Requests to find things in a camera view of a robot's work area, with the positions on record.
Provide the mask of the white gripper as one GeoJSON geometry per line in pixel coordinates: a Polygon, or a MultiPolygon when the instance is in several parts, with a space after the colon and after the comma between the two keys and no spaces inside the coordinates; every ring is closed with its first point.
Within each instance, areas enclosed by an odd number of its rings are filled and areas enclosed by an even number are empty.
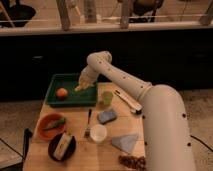
{"type": "Polygon", "coordinates": [[[92,87],[95,81],[98,78],[98,73],[91,68],[90,66],[86,66],[79,77],[79,86],[81,89],[87,89],[92,87]]]}

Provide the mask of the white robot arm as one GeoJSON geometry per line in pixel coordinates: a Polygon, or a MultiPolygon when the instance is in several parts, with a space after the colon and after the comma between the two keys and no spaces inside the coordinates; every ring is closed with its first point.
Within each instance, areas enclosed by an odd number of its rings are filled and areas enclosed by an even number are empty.
{"type": "Polygon", "coordinates": [[[111,64],[108,51],[91,53],[79,84],[91,86],[100,74],[142,105],[148,171],[196,171],[185,105],[180,94],[164,84],[152,85],[111,64]]]}

